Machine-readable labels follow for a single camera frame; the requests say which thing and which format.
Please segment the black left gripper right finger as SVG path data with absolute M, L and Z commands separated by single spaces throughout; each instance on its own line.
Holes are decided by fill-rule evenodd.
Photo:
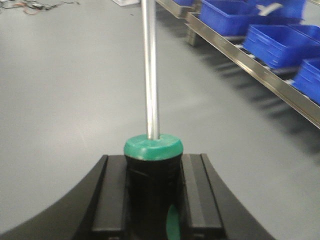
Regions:
M 227 187 L 206 154 L 182 156 L 179 190 L 181 239 L 274 239 Z

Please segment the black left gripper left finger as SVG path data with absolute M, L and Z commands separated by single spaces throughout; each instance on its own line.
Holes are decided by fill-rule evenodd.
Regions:
M 127 161 L 104 155 L 65 196 L 2 240 L 126 240 Z

